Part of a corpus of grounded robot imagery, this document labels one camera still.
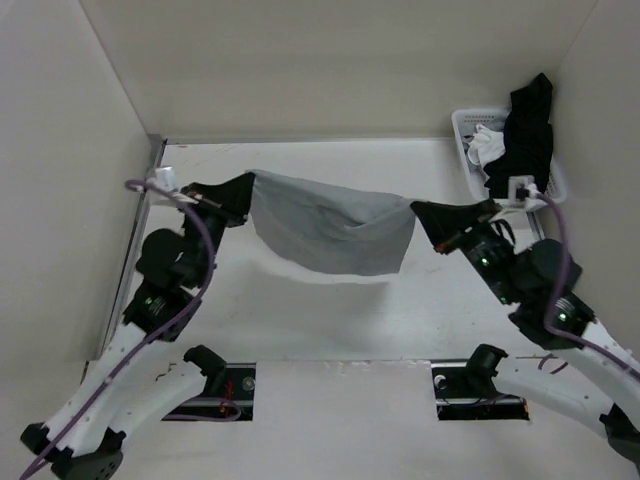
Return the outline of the grey tank top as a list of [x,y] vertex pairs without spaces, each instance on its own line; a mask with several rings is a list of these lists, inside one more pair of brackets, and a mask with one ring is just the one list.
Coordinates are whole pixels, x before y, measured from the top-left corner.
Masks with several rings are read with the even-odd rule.
[[250,215],[281,258],[330,275],[396,274],[415,214],[405,197],[254,170]]

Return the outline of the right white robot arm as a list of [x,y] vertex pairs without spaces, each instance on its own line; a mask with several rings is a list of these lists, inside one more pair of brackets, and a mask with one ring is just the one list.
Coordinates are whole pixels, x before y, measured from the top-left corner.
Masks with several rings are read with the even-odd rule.
[[517,252],[511,227],[499,217],[502,208],[492,200],[465,206],[414,201],[411,209],[436,252],[461,252],[501,304],[515,305],[508,318],[517,330],[588,381],[571,384],[481,344],[462,369],[460,384],[480,402],[510,395],[539,403],[638,463],[639,362],[574,294],[582,269],[567,239],[543,239]]

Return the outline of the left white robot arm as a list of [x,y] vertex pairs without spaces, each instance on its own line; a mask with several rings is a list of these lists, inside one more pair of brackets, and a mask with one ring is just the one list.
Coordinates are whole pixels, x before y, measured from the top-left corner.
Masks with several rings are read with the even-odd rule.
[[159,374],[147,394],[137,396],[135,390],[201,306],[224,232],[247,221],[254,181],[254,174],[245,173],[219,185],[192,183],[181,190],[157,180],[126,181],[127,189],[154,193],[181,211],[181,230],[159,229],[144,240],[135,265],[142,282],[106,351],[56,414],[21,434],[21,443],[35,456],[22,478],[48,466],[59,479],[110,479],[146,425],[197,421],[176,410],[198,396],[213,404],[205,422],[243,417],[225,379],[225,360],[203,345],[189,348]]

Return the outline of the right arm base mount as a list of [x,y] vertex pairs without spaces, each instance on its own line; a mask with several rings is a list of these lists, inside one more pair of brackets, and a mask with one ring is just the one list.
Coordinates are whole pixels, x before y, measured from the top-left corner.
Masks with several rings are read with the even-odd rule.
[[491,386],[474,386],[466,377],[464,361],[434,362],[431,375],[440,421],[530,420],[523,398],[498,392]]

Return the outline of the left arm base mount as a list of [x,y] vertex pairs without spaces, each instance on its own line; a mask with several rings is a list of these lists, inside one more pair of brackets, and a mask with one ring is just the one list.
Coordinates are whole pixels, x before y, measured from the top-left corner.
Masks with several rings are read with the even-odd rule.
[[252,421],[256,374],[256,363],[228,364],[218,379],[208,380],[202,393],[176,407],[164,421]]

